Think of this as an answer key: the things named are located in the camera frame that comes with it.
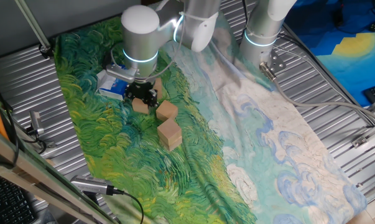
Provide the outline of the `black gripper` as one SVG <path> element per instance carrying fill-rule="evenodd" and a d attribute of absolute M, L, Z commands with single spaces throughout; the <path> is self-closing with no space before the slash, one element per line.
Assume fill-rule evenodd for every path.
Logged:
<path fill-rule="evenodd" d="M 157 90 L 154 89 L 154 84 L 151 82 L 146 83 L 132 83 L 128 84 L 125 92 L 125 99 L 133 100 L 134 97 L 149 97 L 148 105 L 150 107 L 158 107 Z"/>

